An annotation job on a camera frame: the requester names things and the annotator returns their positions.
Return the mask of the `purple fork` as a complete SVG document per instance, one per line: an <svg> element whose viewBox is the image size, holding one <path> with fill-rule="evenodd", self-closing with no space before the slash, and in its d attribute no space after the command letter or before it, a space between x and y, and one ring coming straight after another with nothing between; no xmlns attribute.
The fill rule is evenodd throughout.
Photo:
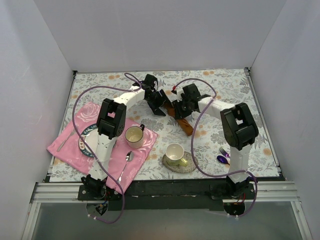
<svg viewBox="0 0 320 240"><path fill-rule="evenodd" d="M223 147L220 147L220 148L219 148L219 151L220 151L220 153L221 153L224 157L230 158L229 153L228 153Z"/></svg>

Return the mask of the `orange-brown cloth napkin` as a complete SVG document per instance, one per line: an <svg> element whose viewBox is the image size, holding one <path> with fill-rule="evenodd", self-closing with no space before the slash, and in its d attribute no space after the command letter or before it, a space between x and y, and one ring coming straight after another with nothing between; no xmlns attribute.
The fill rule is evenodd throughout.
<svg viewBox="0 0 320 240"><path fill-rule="evenodd" d="M175 119L187 136L191 136L193 134L194 129L185 118L176 119L175 109L170 104L165 103L164 108L167 110L168 115Z"/></svg>

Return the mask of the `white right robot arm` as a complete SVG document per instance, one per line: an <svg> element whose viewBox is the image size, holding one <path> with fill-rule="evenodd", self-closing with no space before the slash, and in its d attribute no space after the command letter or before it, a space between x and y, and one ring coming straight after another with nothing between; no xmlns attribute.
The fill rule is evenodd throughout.
<svg viewBox="0 0 320 240"><path fill-rule="evenodd" d="M252 187L250 181L255 180L248 172L249 154L259 134L248 105L244 102L230 104L216 100L214 96L200 94L194 83L182 88L174 86L172 93L176 94L172 105L177 119L199 112L222 123L223 135L230 147L230 167L228 173L223 174L225 181L210 189L213 199L237 199L243 196Z"/></svg>

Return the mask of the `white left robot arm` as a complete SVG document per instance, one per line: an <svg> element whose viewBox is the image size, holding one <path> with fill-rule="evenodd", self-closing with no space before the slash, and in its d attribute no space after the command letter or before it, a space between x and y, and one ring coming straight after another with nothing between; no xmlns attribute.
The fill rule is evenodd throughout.
<svg viewBox="0 0 320 240"><path fill-rule="evenodd" d="M168 101L163 90L158 90L158 79L147 74L144 80L139 81L130 73L124 74L128 79L134 81L129 90L123 90L120 97L102 101L96 121L97 126L97 147L90 151L94 157L91 170L81 181L87 194L95 200L101 200L108 192L105 179L113 180L117 185L119 182L110 174L108 170L112 150L118 138L125 130L127 110L136 103L145 100L156 116L165 116L161 107Z"/></svg>

